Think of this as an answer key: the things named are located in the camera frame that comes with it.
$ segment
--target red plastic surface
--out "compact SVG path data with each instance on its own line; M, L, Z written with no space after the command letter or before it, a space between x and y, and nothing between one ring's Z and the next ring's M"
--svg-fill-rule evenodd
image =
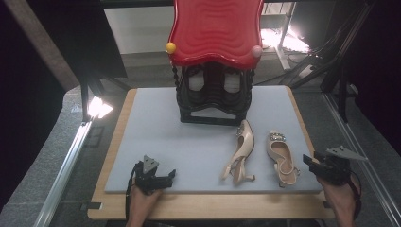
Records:
M176 45L173 65L217 61L239 69L253 69L262 46L260 13L263 0L175 0L174 25L168 39Z

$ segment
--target beige shoe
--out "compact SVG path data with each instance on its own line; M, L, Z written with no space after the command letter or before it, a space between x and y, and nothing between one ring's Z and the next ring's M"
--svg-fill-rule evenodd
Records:
M251 154L254 144L252 129L247 120L241 121L236 135L238 136L236 152L224 168L221 179L225 180L228 174L231 173L234 176L233 182L235 184L241 183L244 180L254 181L254 175L246 176L245 174L245 160Z
M279 178L280 187L295 184L300 171L294 164L291 149L286 143L284 134L278 131L270 132L268 155L276 162L274 168Z

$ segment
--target gray floor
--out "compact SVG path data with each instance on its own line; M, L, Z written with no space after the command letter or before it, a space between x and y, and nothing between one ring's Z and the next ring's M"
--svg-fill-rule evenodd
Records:
M147 53L124 55L123 61L129 77L120 79L133 88L172 87L174 80L168 58L165 53ZM304 56L291 55L295 62ZM295 81L293 75L284 74L280 62L273 52L267 52L255 70L254 84L275 85ZM333 112L319 90L323 75L311 80L302 87L293 90L301 115L315 150L333 148L339 145L349 146ZM115 123L124 102L125 92L109 81L102 80L106 94L103 99L114 106L112 113L103 119L95 120L85 142L74 171L63 191L60 204L50 226L124 226L121 221L91 220L86 215L86 205L92 198L97 177L103 165L108 146L112 139ZM9 203L0 215L0 226L32 226L46 200L47 194L57 177L68 149L74 140L81 123L80 88L68 92L63 101L63 109L48 140L44 144L37 160L15 190ZM375 173L383 182L396 205L401 203L401 179L397 174L401 170L401 158L377 132L375 127L363 116L354 100L347 100L349 126L363 148ZM370 183L361 163L353 163L354 171L363 184L363 207L358 226L399 226L391 223L383 208L383 202L377 198L375 184ZM215 226L237 226L238 222L215 222ZM247 226L268 226L268 221L242 222ZM211 222L175 222L176 226L213 226ZM335 226L332 220L327 226Z

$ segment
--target table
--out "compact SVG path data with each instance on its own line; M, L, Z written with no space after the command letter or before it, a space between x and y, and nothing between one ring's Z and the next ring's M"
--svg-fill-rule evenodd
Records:
M287 88L309 150L313 146L298 111L292 92ZM136 90L129 90L113 139L92 197L97 209L88 209L92 219L124 219L125 194L104 191L113 167L119 144L135 99ZM245 218L334 218L331 209L324 207L324 194L167 194L155 205L150 219L245 219Z

